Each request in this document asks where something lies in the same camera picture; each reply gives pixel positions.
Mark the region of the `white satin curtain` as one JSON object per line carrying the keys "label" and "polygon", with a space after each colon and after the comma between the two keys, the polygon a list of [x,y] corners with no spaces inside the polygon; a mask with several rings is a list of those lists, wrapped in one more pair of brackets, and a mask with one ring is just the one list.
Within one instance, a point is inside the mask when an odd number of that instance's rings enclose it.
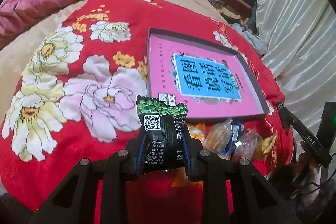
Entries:
{"label": "white satin curtain", "polygon": [[263,63],[287,108],[317,132],[325,102],[335,101],[335,11],[328,0],[258,0]]}

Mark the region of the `gold yellow snack packet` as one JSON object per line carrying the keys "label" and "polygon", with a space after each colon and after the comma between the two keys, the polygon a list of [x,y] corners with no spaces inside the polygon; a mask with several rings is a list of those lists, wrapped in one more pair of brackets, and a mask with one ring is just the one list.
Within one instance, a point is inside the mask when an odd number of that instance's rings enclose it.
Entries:
{"label": "gold yellow snack packet", "polygon": [[262,160],[267,157],[270,151],[273,149],[277,140],[277,134],[269,136],[262,141],[258,142],[253,154],[254,160]]}

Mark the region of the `clear peanut brittle packet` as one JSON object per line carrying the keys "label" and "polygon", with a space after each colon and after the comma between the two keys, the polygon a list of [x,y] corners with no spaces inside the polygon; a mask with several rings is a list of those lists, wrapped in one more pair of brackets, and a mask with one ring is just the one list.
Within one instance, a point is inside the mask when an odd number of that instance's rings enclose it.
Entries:
{"label": "clear peanut brittle packet", "polygon": [[233,120],[228,118],[215,124],[203,142],[203,147],[214,153],[221,154],[230,141],[233,132]]}

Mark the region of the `beige bed sheet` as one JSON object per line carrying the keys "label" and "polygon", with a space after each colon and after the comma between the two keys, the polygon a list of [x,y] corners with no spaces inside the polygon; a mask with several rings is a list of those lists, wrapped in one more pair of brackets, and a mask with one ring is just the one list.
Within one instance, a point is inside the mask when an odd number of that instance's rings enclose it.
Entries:
{"label": "beige bed sheet", "polygon": [[[215,10],[208,0],[163,1],[180,5],[193,12],[226,23],[226,20]],[[11,98],[15,93],[21,73],[29,63],[35,50],[46,36],[54,32],[72,12],[81,8],[86,2],[87,0],[81,0],[41,20],[1,50],[1,119],[4,118],[7,110],[10,108]]]}

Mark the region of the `light crumpled cloth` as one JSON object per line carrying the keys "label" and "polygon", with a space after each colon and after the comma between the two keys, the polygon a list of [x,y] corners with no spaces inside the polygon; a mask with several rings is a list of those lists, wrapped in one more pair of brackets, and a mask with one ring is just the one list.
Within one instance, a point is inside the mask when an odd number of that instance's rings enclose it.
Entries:
{"label": "light crumpled cloth", "polygon": [[246,25],[233,23],[231,27],[250,44],[260,57],[263,57],[267,53],[268,43],[258,35],[255,35]]}

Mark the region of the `blue cookie packet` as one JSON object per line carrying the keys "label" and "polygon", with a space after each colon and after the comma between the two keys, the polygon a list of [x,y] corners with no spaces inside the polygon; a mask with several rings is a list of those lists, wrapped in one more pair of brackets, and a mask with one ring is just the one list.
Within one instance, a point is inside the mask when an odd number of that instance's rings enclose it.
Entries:
{"label": "blue cookie packet", "polygon": [[223,159],[230,160],[231,156],[235,151],[235,143],[238,139],[244,134],[244,125],[240,122],[233,121],[232,125],[232,135],[229,139],[228,144],[226,145],[225,149],[221,152],[220,156]]}

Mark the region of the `red floral blanket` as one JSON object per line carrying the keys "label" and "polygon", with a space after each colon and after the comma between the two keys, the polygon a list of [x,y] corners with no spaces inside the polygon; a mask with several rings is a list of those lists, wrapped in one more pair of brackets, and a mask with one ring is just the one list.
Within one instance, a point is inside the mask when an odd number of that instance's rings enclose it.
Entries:
{"label": "red floral blanket", "polygon": [[89,0],[35,50],[1,119],[1,182],[10,197],[35,212],[80,159],[105,159],[137,136],[135,101],[149,77],[151,27],[241,53],[269,107],[245,126],[264,138],[277,134],[273,149],[254,165],[268,175],[291,161],[293,134],[276,110],[284,94],[232,27],[162,0]]}

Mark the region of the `orange bread snack packet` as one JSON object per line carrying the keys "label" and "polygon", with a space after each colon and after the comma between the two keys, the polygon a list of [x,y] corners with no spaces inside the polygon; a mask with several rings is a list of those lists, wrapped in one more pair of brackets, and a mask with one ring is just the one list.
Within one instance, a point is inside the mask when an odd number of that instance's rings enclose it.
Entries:
{"label": "orange bread snack packet", "polygon": [[[205,141],[205,133],[206,133],[206,126],[204,123],[199,123],[196,125],[186,124],[187,128],[189,130],[190,137],[194,139],[198,139],[203,143]],[[203,182],[191,182],[187,175],[185,168],[179,168],[177,170],[177,174],[175,176],[175,180],[172,184],[173,188],[181,188],[181,187],[187,187],[191,185],[197,185],[197,186],[203,186]]]}

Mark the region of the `clear candy packet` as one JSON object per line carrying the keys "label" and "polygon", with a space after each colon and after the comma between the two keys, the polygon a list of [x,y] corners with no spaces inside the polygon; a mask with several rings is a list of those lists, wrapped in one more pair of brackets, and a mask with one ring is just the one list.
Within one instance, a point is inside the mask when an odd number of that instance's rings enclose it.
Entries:
{"label": "clear candy packet", "polygon": [[234,144],[231,160],[238,161],[244,157],[251,161],[260,141],[262,141],[262,137],[256,131],[248,129]]}

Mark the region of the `black green snack packet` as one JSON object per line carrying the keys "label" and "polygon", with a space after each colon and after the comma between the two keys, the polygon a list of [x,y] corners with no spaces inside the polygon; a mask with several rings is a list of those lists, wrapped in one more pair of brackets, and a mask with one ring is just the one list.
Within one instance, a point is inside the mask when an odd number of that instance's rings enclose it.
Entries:
{"label": "black green snack packet", "polygon": [[169,106],[146,96],[137,97],[137,112],[147,144],[143,171],[161,172],[183,166],[183,128],[189,108]]}

